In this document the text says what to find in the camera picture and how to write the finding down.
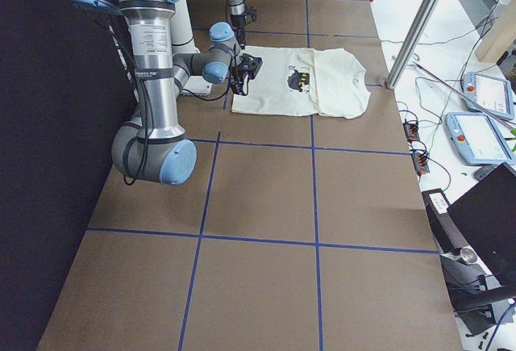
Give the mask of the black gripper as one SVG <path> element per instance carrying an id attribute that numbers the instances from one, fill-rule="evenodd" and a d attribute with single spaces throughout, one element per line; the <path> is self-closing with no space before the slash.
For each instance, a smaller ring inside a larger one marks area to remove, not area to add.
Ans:
<path id="1" fill-rule="evenodd" d="M 257 10 L 246 6 L 230 6 L 231 25 L 235 32 L 235 38 L 241 48 L 246 47 L 245 27 L 257 20 Z"/>
<path id="2" fill-rule="evenodd" d="M 259 73 L 263 60 L 261 57 L 242 54 L 237 66 L 232 67 L 232 92 L 235 95 L 247 95 L 244 83 L 249 83 Z"/>

